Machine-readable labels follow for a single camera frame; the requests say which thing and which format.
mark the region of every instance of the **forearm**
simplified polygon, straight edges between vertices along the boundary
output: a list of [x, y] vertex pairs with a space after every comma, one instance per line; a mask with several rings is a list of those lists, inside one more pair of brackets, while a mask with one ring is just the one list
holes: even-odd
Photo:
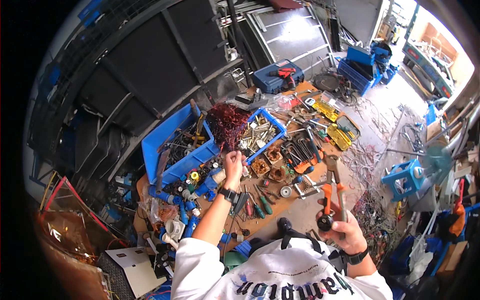
[[[238, 183], [226, 182], [223, 187], [236, 191]], [[225, 200], [224, 195], [217, 194], [212, 205], [195, 228], [192, 238], [204, 240], [214, 246], [218, 245], [231, 206], [231, 203]]]
[[375, 271], [377, 271], [377, 267], [373, 263], [370, 254], [367, 254], [361, 263], [356, 265], [348, 264], [347, 266], [347, 274], [351, 278], [372, 275]]

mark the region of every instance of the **person's right hand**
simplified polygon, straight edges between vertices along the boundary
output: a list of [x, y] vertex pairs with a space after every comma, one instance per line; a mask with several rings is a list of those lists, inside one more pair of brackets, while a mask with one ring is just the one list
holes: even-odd
[[243, 166], [246, 166], [245, 155], [242, 155], [240, 151], [232, 151], [225, 155], [225, 184], [223, 185], [224, 189], [231, 189], [236, 191], [242, 173]]
[[[318, 204], [323, 205], [323, 199], [318, 200]], [[324, 239], [333, 239], [335, 243], [342, 247], [345, 253], [349, 255], [364, 252], [365, 249], [367, 249], [367, 241], [363, 237], [357, 219], [349, 210], [347, 210], [348, 222], [342, 222], [340, 221], [340, 207], [336, 203], [330, 202], [330, 209], [335, 211], [335, 214], [333, 215], [334, 222], [332, 224], [332, 229], [328, 232], [318, 230], [320, 237]], [[322, 212], [319, 212], [316, 219], [318, 220], [322, 214]], [[345, 233], [344, 240], [340, 239], [340, 232]]]

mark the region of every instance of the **blue plastic stool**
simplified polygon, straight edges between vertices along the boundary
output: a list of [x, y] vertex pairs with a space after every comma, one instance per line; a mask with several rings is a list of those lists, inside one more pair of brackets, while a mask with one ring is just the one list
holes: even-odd
[[[395, 187], [395, 181], [403, 178], [407, 180], [404, 183], [405, 191], [399, 193]], [[420, 162], [417, 159], [412, 159], [411, 161], [394, 165], [390, 174], [383, 176], [380, 180], [383, 184], [388, 184], [390, 186], [394, 196], [392, 202], [396, 202], [416, 193], [420, 189], [425, 177], [423, 176], [423, 169]]]

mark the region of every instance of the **wooden table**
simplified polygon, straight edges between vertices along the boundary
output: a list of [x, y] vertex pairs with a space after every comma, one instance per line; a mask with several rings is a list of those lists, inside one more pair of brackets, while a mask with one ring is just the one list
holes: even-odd
[[[255, 87], [251, 87], [250, 89], [247, 90], [247, 93], [253, 95], [255, 89], [256, 89]], [[311, 85], [309, 82], [303, 82], [303, 83], [301, 83], [297, 86], [296, 91], [301, 92], [301, 91], [304, 91], [304, 90], [315, 91], [316, 88], [313, 87], [313, 85]], [[284, 94], [285, 95], [291, 95], [294, 92], [295, 91], [288, 91], [288, 92], [285, 92]], [[314, 96], [313, 98], [317, 99], [319, 97], [320, 97], [320, 95], [317, 95], [317, 96]], [[287, 130], [288, 131], [295, 130], [298, 127], [299, 127], [298, 124], [292, 122], [288, 126]], [[341, 155], [341, 151], [338, 150], [335, 146], [332, 146], [331, 144], [324, 143], [322, 146], [324, 147], [325, 151], [328, 154]], [[266, 160], [266, 158], [264, 157], [263, 154], [259, 155], [258, 157], [262, 157], [264, 160]], [[275, 165], [277, 167], [280, 167], [282, 165], [286, 165], [286, 163], [284, 161], [279, 161]], [[326, 164], [322, 162], [322, 163], [319, 163], [319, 164], [314, 166], [314, 171], [312, 173], [310, 173], [309, 176], [313, 181], [319, 182], [323, 179], [325, 174], [326, 174]], [[240, 184], [241, 184], [241, 188], [242, 188], [243, 191], [244, 191], [244, 185], [247, 186], [248, 192], [250, 192], [252, 194], [252, 196], [255, 199], [255, 202], [257, 202], [257, 204], [259, 204], [259, 206], [263, 209], [263, 205], [262, 205], [262, 203], [261, 203], [261, 201], [258, 197], [256, 189], [254, 188], [255, 184], [262, 185], [262, 181], [263, 181], [263, 179], [259, 179], [255, 176], [255, 174], [252, 174], [252, 178], [247, 178], [247, 179], [243, 180]], [[280, 189], [283, 186], [286, 185], [285, 182], [275, 182], [273, 180], [269, 180], [269, 181], [270, 181], [270, 184], [268, 186], [269, 191], [271, 191], [273, 193], [276, 193], [276, 194], [279, 194]], [[137, 182], [137, 191], [139, 192], [139, 194], [141, 194], [142, 188], [145, 184], [148, 184], [148, 178], [147, 178], [146, 174]], [[241, 220], [241, 218], [239, 216], [237, 216], [236, 217], [237, 222], [236, 222], [236, 221], [233, 221], [231, 216], [228, 216], [227, 220], [225, 222], [224, 228], [228, 231], [232, 222], [235, 222], [235, 224], [232, 227], [232, 232], [237, 232], [237, 233], [241, 234], [241, 229], [240, 228], [242, 228], [242, 229], [248, 229], [250, 231], [250, 235], [252, 235], [256, 231], [258, 231], [262, 226], [264, 226], [268, 222], [274, 220], [275, 217], [278, 214], [280, 214], [281, 212], [286, 210], [292, 203], [295, 202], [295, 200], [298, 198], [299, 195], [297, 194], [297, 191], [295, 190], [294, 187], [292, 187], [292, 189], [293, 189], [293, 192], [292, 192], [292, 195], [289, 198], [280, 198], [279, 200], [272, 199], [276, 202], [276, 205], [271, 205], [273, 213], [271, 215], [265, 214], [265, 219], [261, 219], [261, 218], [248, 219], [247, 218], [245, 220], [245, 222], [243, 222]], [[208, 202], [203, 196], [198, 198], [198, 202], [202, 206], [202, 215], [203, 215], [208, 210], [208, 208], [210, 207], [211, 202]], [[245, 208], [240, 211], [239, 215], [241, 216], [244, 211], [245, 211]], [[135, 215], [135, 218], [137, 219], [137, 222], [138, 222], [139, 221], [138, 220], [139, 219], [138, 214]], [[239, 243], [236, 240], [232, 239], [231, 242], [228, 243], [228, 245], [227, 245], [227, 251], [233, 249], [238, 244]]]

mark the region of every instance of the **wristwatch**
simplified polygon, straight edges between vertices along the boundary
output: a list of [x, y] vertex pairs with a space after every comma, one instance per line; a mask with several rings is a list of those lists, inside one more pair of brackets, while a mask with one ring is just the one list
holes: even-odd
[[238, 194], [234, 190], [222, 188], [218, 193], [224, 195], [225, 199], [232, 203], [232, 205], [237, 201]]
[[368, 247], [365, 249], [364, 252], [360, 252], [354, 255], [349, 255], [345, 251], [340, 250], [340, 254], [347, 259], [347, 263], [351, 265], [356, 265], [362, 262], [362, 260], [367, 256], [368, 254]]

